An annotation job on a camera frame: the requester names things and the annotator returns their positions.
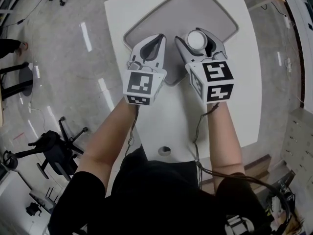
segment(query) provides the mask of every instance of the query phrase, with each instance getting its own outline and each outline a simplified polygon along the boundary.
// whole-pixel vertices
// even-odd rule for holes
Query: forearm
[[[244,173],[240,144],[226,102],[220,103],[219,107],[208,115],[208,125],[212,170],[224,174]],[[222,178],[215,180],[215,189],[221,180]]]
[[[76,172],[97,176],[105,187],[135,118],[135,106],[122,99],[91,137]]]
[[[85,154],[113,165],[135,118],[135,106],[122,99],[87,145]]]

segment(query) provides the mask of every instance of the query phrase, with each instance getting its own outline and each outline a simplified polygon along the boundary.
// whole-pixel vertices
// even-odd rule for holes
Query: black shirt
[[[91,235],[225,234],[227,215],[246,217],[255,229],[267,221],[249,183],[242,180],[223,179],[213,196],[188,183],[169,164],[151,161],[119,181],[114,194],[105,198],[105,187],[96,176],[76,173],[52,213],[50,234],[72,234],[85,224]]]

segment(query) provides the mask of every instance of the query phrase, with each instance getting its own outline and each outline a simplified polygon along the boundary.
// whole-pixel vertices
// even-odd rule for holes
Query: person
[[[13,39],[0,39],[0,58],[13,52],[21,56],[22,52],[25,50],[28,50],[28,43]]]
[[[69,235],[86,224],[92,235],[119,231],[232,234],[226,230],[233,215],[252,223],[255,230],[263,229],[260,234],[270,234],[265,211],[248,182],[214,176],[215,195],[210,195],[198,186],[195,161],[148,161],[143,147],[123,159],[111,196],[105,198],[112,166],[135,115],[136,107],[122,99],[94,133],[53,210],[48,224],[51,235]],[[244,174],[226,102],[208,115],[208,125],[212,170]]]

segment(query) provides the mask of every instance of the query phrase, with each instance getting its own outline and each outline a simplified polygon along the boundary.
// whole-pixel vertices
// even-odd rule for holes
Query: gray concrete floor
[[[24,18],[39,0],[20,0],[6,24]],[[77,145],[85,148],[90,135],[109,115],[112,105],[122,97],[122,83],[116,65],[104,8],[106,0],[67,0],[61,7],[58,0],[43,0],[21,25],[9,27],[7,37],[29,43],[29,50],[17,58],[9,54],[0,60],[0,68],[24,61],[38,66],[34,70],[33,95],[15,95],[3,104],[4,125],[0,129],[0,148],[19,152],[47,130],[59,132],[56,121],[65,116],[69,133],[78,133],[87,126]],[[282,3],[278,9],[287,13]],[[267,10],[257,8],[251,13],[262,70],[262,113],[258,141],[243,147],[248,164],[266,154],[272,165],[280,161],[288,112],[299,107],[300,67],[293,29],[285,31],[283,16],[269,4]],[[92,51],[88,52],[80,24],[86,23]],[[292,61],[290,78],[284,65],[287,56]],[[5,86],[17,83],[18,72],[8,74]],[[35,166],[44,156],[29,156],[20,160],[18,170],[36,189],[46,191],[55,186],[59,192],[67,182],[48,167],[50,180],[45,180]]]

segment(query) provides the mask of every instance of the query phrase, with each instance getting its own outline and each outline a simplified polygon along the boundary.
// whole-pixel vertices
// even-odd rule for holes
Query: gray tray
[[[175,36],[183,37],[196,27],[210,31],[225,42],[238,31],[231,16],[216,0],[166,0],[124,35],[130,49],[154,34],[166,36],[163,68],[167,70],[165,82],[169,86],[179,83],[186,75],[183,60],[175,46]]]

